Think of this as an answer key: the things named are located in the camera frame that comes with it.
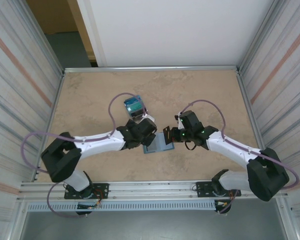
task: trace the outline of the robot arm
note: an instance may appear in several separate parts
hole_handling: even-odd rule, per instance
[[[156,131],[154,119],[147,115],[139,123],[130,119],[125,126],[117,127],[112,135],[106,132],[71,136],[64,132],[60,136],[72,138],[75,142],[55,139],[43,151],[41,158],[54,183],[65,182],[82,198],[87,198],[92,194],[92,182],[85,172],[76,169],[79,161],[103,152],[133,149],[139,145],[148,147],[155,139]],[[103,140],[89,141],[106,136],[108,138]]]
[[[178,121],[178,127],[173,127],[171,130],[170,127],[166,127],[163,130],[166,144],[194,142],[195,146],[220,153],[247,170],[247,172],[232,172],[224,169],[219,172],[212,178],[215,192],[246,190],[252,191],[263,201],[269,201],[288,183],[289,177],[282,166],[250,153],[260,153],[280,162],[278,155],[271,148],[260,150],[225,136],[225,139],[238,145],[238,147],[233,146],[223,139],[222,133],[217,128],[204,127],[196,114],[190,110],[176,115],[175,119]]]

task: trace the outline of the metal wall panel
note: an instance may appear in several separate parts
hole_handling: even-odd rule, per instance
[[[300,176],[300,0],[281,1],[240,66],[263,141]],[[300,184],[289,190],[300,224]]]
[[[0,0],[0,239],[6,234],[22,181],[33,171],[20,156],[26,134],[45,131],[62,69],[22,0]],[[43,138],[26,143],[37,164]]]

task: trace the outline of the blue object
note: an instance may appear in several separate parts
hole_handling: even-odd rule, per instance
[[[140,119],[144,113],[142,109],[144,102],[142,101],[140,95],[137,95],[136,97],[131,97],[129,99],[126,99],[123,103],[131,118]]]
[[[143,146],[144,154],[152,154],[175,149],[175,145],[173,142],[166,145],[163,132],[158,132],[155,135],[156,137],[154,138],[150,146]]]

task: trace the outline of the beige floor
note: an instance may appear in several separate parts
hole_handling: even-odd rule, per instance
[[[226,135],[257,146],[232,70],[67,73],[51,132],[88,136],[110,131],[108,105],[122,92],[141,95],[159,131],[168,125],[176,127],[174,115],[188,103],[210,100],[225,116]],[[119,97],[111,108],[117,126],[128,121],[123,105],[128,97]],[[204,126],[221,129],[221,117],[212,106],[196,103],[191,109]],[[85,170],[93,181],[204,180],[222,169],[243,171],[218,153],[198,147],[189,151],[183,143],[176,143],[174,150],[150,154],[144,154],[142,147],[105,152],[84,159],[77,167]],[[50,178],[40,173],[38,181],[50,182]]]

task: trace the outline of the cable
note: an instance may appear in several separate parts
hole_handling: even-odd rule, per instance
[[[133,96],[135,97],[138,102],[142,105],[142,110],[143,110],[143,115],[146,114],[146,108],[145,108],[145,105],[142,101],[140,101],[138,99],[138,97],[132,93],[129,93],[129,92],[122,92],[118,95],[116,95],[109,103],[109,106],[108,106],[108,113],[109,113],[109,116],[112,120],[112,125],[113,125],[113,128],[112,128],[112,131],[110,132],[109,135],[106,135],[106,136],[103,136],[103,137],[100,137],[100,138],[92,138],[92,139],[86,139],[86,140],[81,140],[81,139],[74,139],[74,138],[68,138],[68,137],[65,137],[65,136],[60,136],[60,135],[57,135],[57,134],[53,134],[53,133],[49,133],[49,132],[44,132],[44,131],[34,131],[34,132],[30,132],[29,134],[27,134],[21,145],[20,145],[20,152],[21,152],[21,157],[23,159],[23,161],[25,162],[25,164],[31,168],[31,169],[35,169],[37,170],[38,172],[41,172],[41,173],[48,173],[48,171],[46,170],[43,170],[43,169],[40,169],[39,167],[35,167],[33,166],[26,158],[26,155],[25,155],[25,145],[26,145],[26,142],[27,142],[27,139],[30,138],[31,136],[34,136],[34,135],[44,135],[44,136],[49,136],[49,137],[54,137],[56,139],[61,139],[61,140],[65,140],[65,141],[69,141],[69,142],[74,142],[74,143],[82,143],[82,142],[96,142],[96,141],[101,141],[101,140],[104,140],[104,139],[107,139],[109,138],[112,134],[114,134],[115,130],[116,130],[116,121],[114,119],[114,117],[112,116],[111,114],[111,105],[112,103],[120,96],[122,95],[130,95],[130,96]]]
[[[190,151],[194,150],[194,149],[197,147],[197,145],[194,145],[193,148],[190,149],[190,148],[188,147],[186,141],[184,142],[184,145],[185,145],[186,149],[188,149],[188,150],[190,150]]]
[[[109,138],[109,137],[115,132],[115,130],[116,130],[116,121],[115,121],[113,115],[111,114],[111,105],[112,105],[112,103],[113,103],[118,97],[120,97],[120,96],[122,96],[122,95],[130,95],[130,96],[135,97],[135,98],[137,99],[137,101],[142,105],[143,115],[146,114],[146,108],[145,108],[144,103],[143,103],[142,101],[140,101],[136,95],[134,95],[134,94],[132,94],[132,93],[129,93],[129,92],[122,92],[122,93],[116,95],[116,96],[110,101],[109,106],[108,106],[108,113],[109,113],[109,116],[110,116],[110,118],[111,118],[111,120],[112,120],[112,125],[113,125],[113,129],[112,129],[112,131],[111,131],[111,133],[110,133],[109,135],[106,135],[106,136],[103,136],[103,137],[100,137],[100,138],[87,139],[87,140],[83,141],[83,140],[81,140],[81,139],[79,140],[79,139],[74,139],[74,138],[68,138],[68,137],[60,136],[60,135],[53,134],[53,133],[49,133],[49,132],[43,132],[43,131],[34,131],[34,132],[30,132],[29,134],[27,134],[27,135],[24,137],[24,139],[23,139],[23,141],[22,141],[22,143],[21,143],[21,145],[20,145],[21,157],[22,157],[23,161],[25,162],[25,164],[26,164],[29,168],[35,169],[35,170],[37,170],[38,172],[46,173],[46,174],[48,173],[48,171],[46,171],[46,170],[43,170],[43,169],[40,169],[39,167],[33,166],[33,165],[27,160],[27,158],[26,158],[26,155],[25,155],[25,145],[26,145],[27,139],[30,138],[31,136],[34,136],[34,135],[44,135],[44,136],[54,137],[54,138],[56,138],[56,139],[61,139],[61,140],[65,140],[65,141],[69,141],[69,142],[73,142],[73,143],[96,142],[96,141],[101,141],[101,140],[104,140],[104,139]],[[58,215],[59,217],[64,217],[64,218],[75,218],[75,219],[77,219],[77,218],[82,218],[82,217],[84,217],[85,215],[78,215],[78,216],[75,216],[75,215],[67,215],[67,214],[62,214],[62,213],[59,213],[59,212],[56,212],[55,210],[53,210],[53,208],[51,207],[51,205],[50,205],[50,203],[49,203],[49,196],[50,196],[50,193],[51,193],[52,189],[53,189],[57,184],[59,184],[59,182],[57,182],[57,183],[55,183],[55,184],[52,185],[52,187],[49,189],[48,194],[47,194],[47,196],[46,196],[46,203],[47,203],[47,205],[48,205],[48,208],[51,210],[51,212],[53,212],[54,214]]]
[[[99,203],[101,202],[101,200],[102,199],[104,199],[104,194],[102,193],[102,191],[100,190],[100,189],[96,189],[96,188],[94,188],[93,189],[94,190],[94,194],[96,195],[96,197],[99,199]]]
[[[49,202],[49,197],[51,194],[52,189],[54,189],[55,186],[57,186],[60,182],[56,182],[55,184],[52,185],[52,187],[48,191],[48,195],[46,196],[46,204],[48,205],[48,208],[50,209],[51,212],[53,212],[55,215],[58,215],[59,217],[67,218],[67,219],[80,219],[85,217],[86,215],[68,215],[68,214],[63,214],[60,212],[55,211]]]
[[[196,186],[197,186],[197,184],[193,185],[193,187],[191,188],[191,189],[192,189],[192,191],[194,191],[194,192],[197,192],[197,189],[196,189],[196,190],[194,190],[194,187],[196,187]]]
[[[296,173],[296,171],[293,170],[293,169],[292,169],[291,167],[289,167],[288,165],[286,165],[286,164],[284,164],[284,163],[282,163],[282,162],[280,162],[280,161],[277,161],[277,160],[273,159],[272,157],[268,157],[268,156],[266,156],[266,155],[263,155],[263,154],[261,154],[261,153],[258,153],[258,152],[255,152],[255,151],[249,151],[247,148],[242,147],[242,146],[240,146],[240,145],[238,145],[238,144],[236,144],[236,143],[234,143],[234,142],[229,141],[228,139],[226,139],[226,136],[225,136],[225,133],[224,133],[225,128],[226,128],[226,119],[225,119],[225,116],[224,116],[223,113],[221,112],[220,108],[219,108],[217,105],[215,105],[213,102],[211,102],[211,101],[209,101],[209,100],[204,100],[204,99],[195,100],[195,101],[189,103],[189,104],[188,104],[188,105],[180,112],[180,114],[182,114],[187,108],[189,108],[190,106],[192,106],[193,104],[198,103],[198,102],[204,102],[204,103],[211,104],[211,105],[213,105],[213,106],[217,109],[217,111],[218,111],[219,114],[221,115],[221,118],[222,118],[222,121],[223,121],[223,127],[222,127],[222,129],[221,129],[221,136],[222,136],[223,140],[224,140],[226,143],[231,144],[232,146],[234,146],[234,147],[236,147],[236,148],[238,148],[238,149],[241,149],[241,150],[243,150],[243,151],[245,151],[245,152],[247,152],[247,153],[251,153],[251,154],[254,154],[254,155],[259,156],[259,157],[261,157],[261,158],[267,159],[267,160],[269,160],[269,161],[271,161],[271,162],[273,162],[273,163],[275,163],[275,164],[278,164],[279,166],[281,166],[281,167],[283,167],[283,168],[289,170],[289,171],[295,176],[295,182],[294,182],[293,184],[289,185],[289,186],[283,187],[282,189],[290,189],[290,188],[293,188],[293,187],[295,187],[296,185],[298,185],[298,183],[299,183],[299,176],[298,176],[298,174]]]

